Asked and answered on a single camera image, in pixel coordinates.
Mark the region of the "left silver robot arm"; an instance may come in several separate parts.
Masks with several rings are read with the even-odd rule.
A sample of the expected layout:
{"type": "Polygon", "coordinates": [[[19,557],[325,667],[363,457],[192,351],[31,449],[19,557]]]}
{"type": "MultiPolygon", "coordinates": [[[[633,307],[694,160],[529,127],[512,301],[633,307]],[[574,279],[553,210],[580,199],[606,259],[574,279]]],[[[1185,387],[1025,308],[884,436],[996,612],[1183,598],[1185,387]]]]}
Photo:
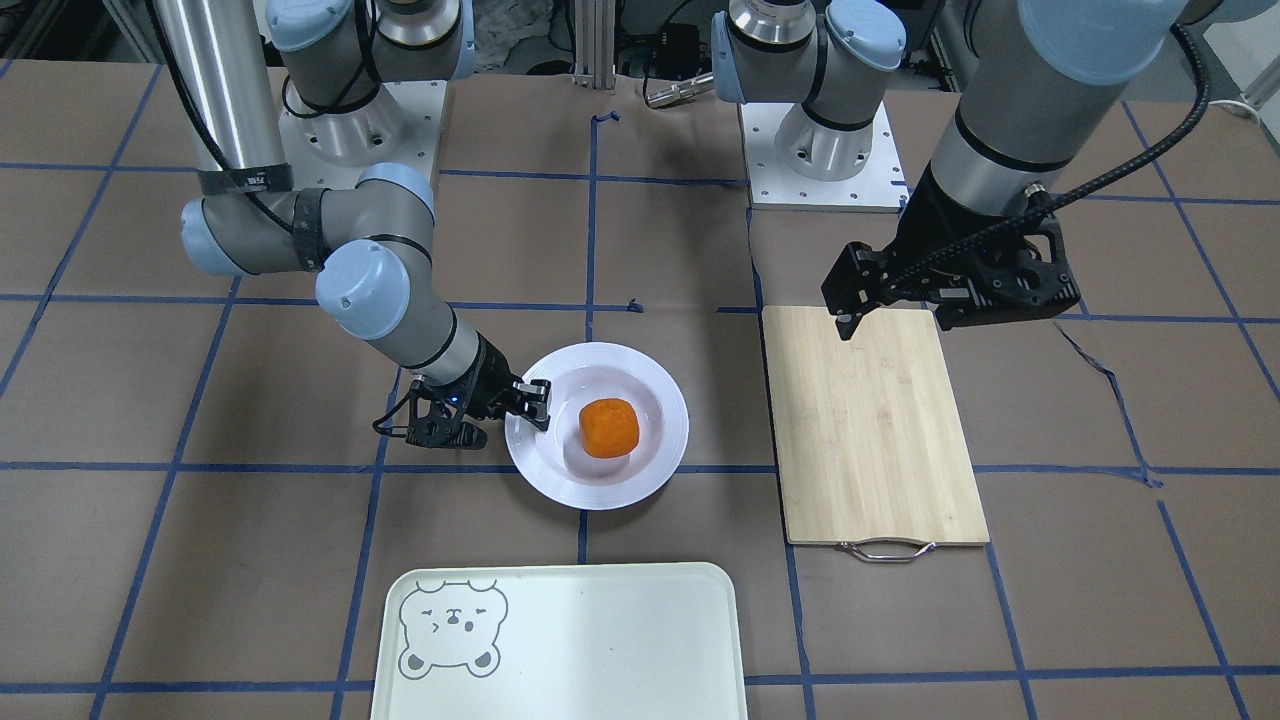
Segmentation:
{"type": "MultiPolygon", "coordinates": [[[[899,301],[934,305],[940,325],[1057,316],[1079,302],[1055,213],[1151,164],[1203,117],[1210,82],[1188,28],[1216,1],[974,1],[979,64],[882,250],[852,241],[820,286],[838,334],[899,301]],[[1174,38],[1196,102],[1151,149],[1061,196],[1051,187],[1126,85],[1174,38]]],[[[906,49],[877,1],[732,1],[714,15],[710,58],[727,102],[790,102],[783,147],[801,174],[856,168],[906,49]]]]}

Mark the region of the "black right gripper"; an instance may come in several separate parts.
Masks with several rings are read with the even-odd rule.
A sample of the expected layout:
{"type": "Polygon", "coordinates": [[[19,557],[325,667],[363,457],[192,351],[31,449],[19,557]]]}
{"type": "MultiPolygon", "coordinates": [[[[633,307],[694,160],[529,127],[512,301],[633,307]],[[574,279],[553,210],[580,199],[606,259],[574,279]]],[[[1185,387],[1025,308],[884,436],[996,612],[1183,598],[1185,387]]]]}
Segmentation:
{"type": "Polygon", "coordinates": [[[511,372],[504,354],[483,334],[479,336],[479,354],[472,366],[460,379],[442,386],[440,397],[447,402],[424,395],[408,397],[407,445],[421,448],[485,448],[486,432],[466,421],[456,407],[479,420],[502,419],[511,414],[540,432],[547,432],[550,425],[550,382],[522,380],[511,372]]]}

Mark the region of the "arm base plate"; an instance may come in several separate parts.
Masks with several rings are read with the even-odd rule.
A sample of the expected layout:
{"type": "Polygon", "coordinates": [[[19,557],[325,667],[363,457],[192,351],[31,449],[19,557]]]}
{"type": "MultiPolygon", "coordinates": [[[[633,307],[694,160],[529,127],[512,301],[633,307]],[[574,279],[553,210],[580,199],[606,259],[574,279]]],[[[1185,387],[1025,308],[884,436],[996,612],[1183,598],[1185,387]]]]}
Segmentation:
{"type": "Polygon", "coordinates": [[[351,113],[303,119],[283,111],[278,126],[294,188],[352,188],[369,167],[384,161],[433,181],[447,90],[443,79],[394,82],[351,113]]]}
{"type": "Polygon", "coordinates": [[[756,210],[896,213],[909,196],[884,105],[855,131],[817,124],[797,104],[739,106],[756,210]]]}

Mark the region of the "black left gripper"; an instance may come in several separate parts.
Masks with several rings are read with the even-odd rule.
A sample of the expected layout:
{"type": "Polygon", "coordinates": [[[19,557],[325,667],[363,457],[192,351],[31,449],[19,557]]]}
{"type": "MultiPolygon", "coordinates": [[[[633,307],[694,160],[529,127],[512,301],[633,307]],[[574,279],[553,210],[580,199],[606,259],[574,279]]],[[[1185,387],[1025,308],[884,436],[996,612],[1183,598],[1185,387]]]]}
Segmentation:
{"type": "Polygon", "coordinates": [[[1055,214],[988,232],[1001,222],[947,196],[925,168],[884,250],[887,263],[883,252],[850,242],[820,283],[840,340],[850,341],[869,313],[900,300],[937,304],[946,331],[1046,319],[1075,307],[1082,295],[1055,214]]]}

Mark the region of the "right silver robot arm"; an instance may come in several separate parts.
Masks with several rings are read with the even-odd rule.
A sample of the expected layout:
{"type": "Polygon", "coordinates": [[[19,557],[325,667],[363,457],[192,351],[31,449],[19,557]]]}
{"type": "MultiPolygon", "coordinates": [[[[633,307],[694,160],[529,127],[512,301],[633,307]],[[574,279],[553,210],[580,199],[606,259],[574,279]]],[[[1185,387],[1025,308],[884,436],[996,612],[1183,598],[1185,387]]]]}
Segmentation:
{"type": "Polygon", "coordinates": [[[396,82],[474,72],[470,1],[270,1],[288,76],[273,92],[251,1],[147,1],[198,147],[201,197],[180,214],[212,275],[307,272],[317,305],[408,372],[403,425],[424,448],[483,448],[484,420],[550,425],[550,382],[524,379],[433,284],[436,222],[396,82]]]}

